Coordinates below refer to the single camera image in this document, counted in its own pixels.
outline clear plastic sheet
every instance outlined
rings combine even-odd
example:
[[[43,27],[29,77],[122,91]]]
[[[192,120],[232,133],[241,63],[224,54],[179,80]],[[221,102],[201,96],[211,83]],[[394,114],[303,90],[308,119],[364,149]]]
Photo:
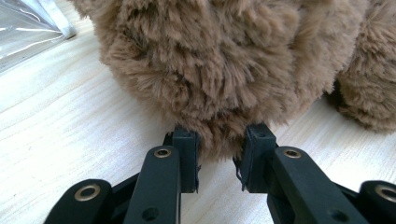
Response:
[[[0,0],[0,73],[74,34],[51,0]]]

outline brown fur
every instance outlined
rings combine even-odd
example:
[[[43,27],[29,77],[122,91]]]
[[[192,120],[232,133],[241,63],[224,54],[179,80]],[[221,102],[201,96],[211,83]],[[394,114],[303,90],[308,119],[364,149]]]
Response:
[[[396,130],[396,1],[372,0],[350,66],[338,75],[344,113],[379,132]]]
[[[101,60],[151,112],[238,155],[251,123],[285,123],[332,90],[365,0],[75,0]]]

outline metal rivet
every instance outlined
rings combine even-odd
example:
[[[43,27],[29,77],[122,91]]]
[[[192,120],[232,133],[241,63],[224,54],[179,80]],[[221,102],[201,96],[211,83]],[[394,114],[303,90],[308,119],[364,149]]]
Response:
[[[89,195],[85,195],[84,191],[92,189],[93,192],[90,193]],[[75,199],[79,202],[86,202],[91,199],[94,199],[96,196],[98,196],[100,193],[100,187],[97,184],[92,184],[92,185],[87,185],[79,189],[75,193]]]
[[[156,156],[157,158],[166,158],[170,156],[171,153],[172,153],[171,150],[166,148],[161,148],[154,152],[154,156]]]
[[[283,151],[283,154],[292,159],[298,159],[301,157],[301,153],[294,149],[285,149]]]
[[[396,203],[396,189],[384,185],[378,185],[375,187],[375,192],[382,198]]]

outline plush toy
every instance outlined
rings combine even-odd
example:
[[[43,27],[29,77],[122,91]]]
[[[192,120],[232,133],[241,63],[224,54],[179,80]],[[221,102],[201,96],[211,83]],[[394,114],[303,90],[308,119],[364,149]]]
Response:
[[[152,113],[239,156],[249,124],[286,123],[338,78],[341,111],[396,129],[394,0],[72,0],[101,61]]]

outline wood grain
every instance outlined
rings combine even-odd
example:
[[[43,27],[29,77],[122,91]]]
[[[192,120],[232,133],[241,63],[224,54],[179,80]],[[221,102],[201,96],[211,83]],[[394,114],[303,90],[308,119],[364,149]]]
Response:
[[[80,180],[120,183],[167,130],[99,62],[91,22],[56,2],[77,36],[0,75],[0,223],[42,223]],[[281,146],[304,149],[341,185],[396,184],[396,134],[365,131],[325,99],[272,129]],[[231,161],[204,163],[200,182],[199,194],[182,195],[182,223],[272,223],[266,197],[241,192]]]

